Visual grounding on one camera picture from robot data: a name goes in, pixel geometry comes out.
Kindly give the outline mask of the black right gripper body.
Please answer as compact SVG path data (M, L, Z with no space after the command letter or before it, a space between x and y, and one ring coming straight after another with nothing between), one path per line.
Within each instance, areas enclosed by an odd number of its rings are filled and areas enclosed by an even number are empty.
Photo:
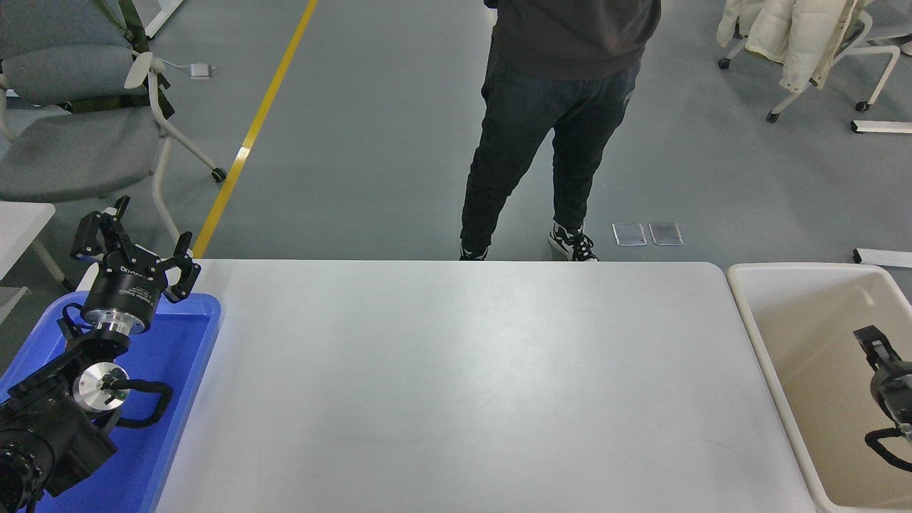
M873 399L895 423L911 422L911 363L879 360L875 367L870 383Z

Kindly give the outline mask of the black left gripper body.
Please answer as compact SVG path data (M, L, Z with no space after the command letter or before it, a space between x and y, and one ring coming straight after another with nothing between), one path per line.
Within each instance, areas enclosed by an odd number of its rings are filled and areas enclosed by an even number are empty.
M158 256L111 254L98 263L81 317L95 326L120 322L130 329L149 329L166 286Z

